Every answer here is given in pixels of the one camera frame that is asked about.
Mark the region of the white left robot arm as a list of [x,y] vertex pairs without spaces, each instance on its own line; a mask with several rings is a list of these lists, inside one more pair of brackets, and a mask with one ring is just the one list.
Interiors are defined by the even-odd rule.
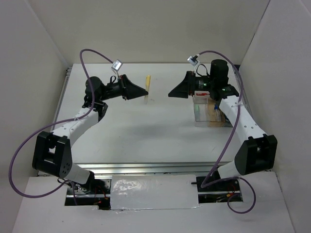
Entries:
[[92,193],[99,181],[93,172],[72,161],[71,147],[88,129],[106,114],[105,100],[122,97],[132,100],[148,95],[148,91],[133,84],[126,75],[111,79],[108,84],[92,76],[86,81],[84,104],[72,121],[51,132],[42,131],[36,138],[32,167],[38,171],[70,180],[84,193]]

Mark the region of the green translucent highlighter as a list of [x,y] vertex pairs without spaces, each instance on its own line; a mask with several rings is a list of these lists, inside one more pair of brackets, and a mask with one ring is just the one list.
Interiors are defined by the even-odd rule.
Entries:
[[194,113],[195,113],[195,117],[199,119],[200,118],[200,106],[198,104],[194,106]]

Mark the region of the clear blue cap glue bottle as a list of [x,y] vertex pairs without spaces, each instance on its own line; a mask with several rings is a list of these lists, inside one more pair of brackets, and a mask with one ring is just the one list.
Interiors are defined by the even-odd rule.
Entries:
[[214,105],[214,118],[215,121],[222,122],[222,113],[216,104]]

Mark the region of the red ballpoint pen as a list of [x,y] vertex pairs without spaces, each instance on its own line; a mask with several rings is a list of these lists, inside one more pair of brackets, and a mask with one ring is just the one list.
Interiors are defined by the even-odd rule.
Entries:
[[195,95],[196,96],[207,96],[207,95],[209,95],[209,92],[207,91],[196,91],[195,92]]

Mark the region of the yellow translucent highlighter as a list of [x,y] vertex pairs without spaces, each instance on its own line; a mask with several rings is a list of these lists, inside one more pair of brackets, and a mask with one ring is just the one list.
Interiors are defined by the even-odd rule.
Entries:
[[[147,75],[146,77],[146,82],[145,82],[145,90],[149,93],[149,89],[150,89],[150,83],[151,83],[151,76],[150,75]],[[148,103],[148,95],[145,95],[144,96],[144,104],[147,104]]]

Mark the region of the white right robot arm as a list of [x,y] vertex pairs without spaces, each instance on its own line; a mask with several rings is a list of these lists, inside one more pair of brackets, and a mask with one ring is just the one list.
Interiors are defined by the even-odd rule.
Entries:
[[171,98],[186,99],[194,96],[196,91],[207,91],[232,124],[232,131],[237,134],[241,147],[232,162],[214,166],[209,172],[208,176],[213,176],[212,185],[217,190],[224,190],[229,178],[272,169],[277,149],[276,137],[259,127],[243,105],[241,92],[228,83],[228,72],[227,61],[213,60],[207,75],[199,77],[193,71],[187,71],[183,81],[168,94]]

